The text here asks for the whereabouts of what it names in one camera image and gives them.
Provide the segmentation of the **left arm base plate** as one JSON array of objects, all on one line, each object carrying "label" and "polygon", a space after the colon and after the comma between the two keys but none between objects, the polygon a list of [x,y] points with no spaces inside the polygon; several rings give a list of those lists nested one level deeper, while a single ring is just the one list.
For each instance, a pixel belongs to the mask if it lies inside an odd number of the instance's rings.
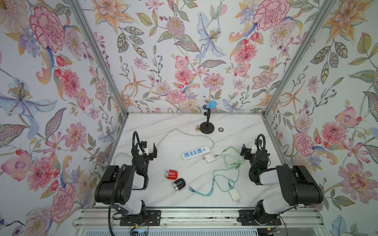
[{"label": "left arm base plate", "polygon": [[161,210],[143,210],[137,215],[122,216],[120,226],[160,226]]}]

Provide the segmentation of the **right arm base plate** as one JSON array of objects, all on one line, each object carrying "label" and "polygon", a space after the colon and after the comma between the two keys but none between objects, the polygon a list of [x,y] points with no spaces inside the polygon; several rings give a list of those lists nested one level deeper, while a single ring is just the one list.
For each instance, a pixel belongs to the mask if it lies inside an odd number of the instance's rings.
[{"label": "right arm base plate", "polygon": [[255,213],[253,209],[239,210],[239,216],[237,222],[241,223],[242,226],[281,226],[282,222],[278,215],[265,214],[261,215]]}]

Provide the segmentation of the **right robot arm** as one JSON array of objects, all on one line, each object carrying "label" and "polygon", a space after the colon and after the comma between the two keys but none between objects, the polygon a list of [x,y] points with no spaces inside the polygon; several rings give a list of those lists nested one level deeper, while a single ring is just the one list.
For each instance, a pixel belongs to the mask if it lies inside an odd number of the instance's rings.
[{"label": "right robot arm", "polygon": [[245,216],[240,216],[241,219],[263,225],[299,205],[310,206],[323,202],[323,190],[305,166],[290,167],[284,164],[269,168],[270,154],[263,134],[257,136],[252,148],[244,144],[240,155],[250,163],[248,176],[252,183],[280,187],[279,193],[259,200],[253,213],[246,213]]}]

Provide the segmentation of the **white usb charger adapter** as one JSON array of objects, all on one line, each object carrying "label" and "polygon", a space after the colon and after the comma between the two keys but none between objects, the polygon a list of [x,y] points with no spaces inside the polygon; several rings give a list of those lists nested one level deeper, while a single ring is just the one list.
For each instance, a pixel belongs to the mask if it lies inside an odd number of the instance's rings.
[{"label": "white usb charger adapter", "polygon": [[206,160],[206,162],[209,164],[209,163],[212,163],[212,162],[214,162],[214,161],[216,161],[216,157],[215,157],[215,155],[214,154],[212,154],[212,153],[208,153],[208,154],[206,154],[205,156],[204,156],[204,158],[205,158],[205,160]]}]

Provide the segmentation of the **red electric shaver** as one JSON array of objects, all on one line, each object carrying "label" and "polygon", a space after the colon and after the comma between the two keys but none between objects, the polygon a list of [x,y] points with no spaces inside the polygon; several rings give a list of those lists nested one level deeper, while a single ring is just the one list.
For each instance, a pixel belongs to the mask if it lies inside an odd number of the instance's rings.
[{"label": "red electric shaver", "polygon": [[177,180],[178,179],[178,172],[175,170],[167,170],[165,173],[165,177],[168,180]]}]

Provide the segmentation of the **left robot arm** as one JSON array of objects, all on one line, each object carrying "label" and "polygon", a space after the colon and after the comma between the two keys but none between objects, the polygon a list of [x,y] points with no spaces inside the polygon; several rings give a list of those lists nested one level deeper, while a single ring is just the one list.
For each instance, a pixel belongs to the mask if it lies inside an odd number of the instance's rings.
[{"label": "left robot arm", "polygon": [[147,219],[146,205],[143,200],[132,195],[134,190],[145,190],[148,186],[150,161],[157,157],[157,148],[149,152],[147,142],[139,138],[138,132],[132,135],[132,163],[122,166],[110,165],[105,170],[96,187],[94,199],[115,210],[128,220]]}]

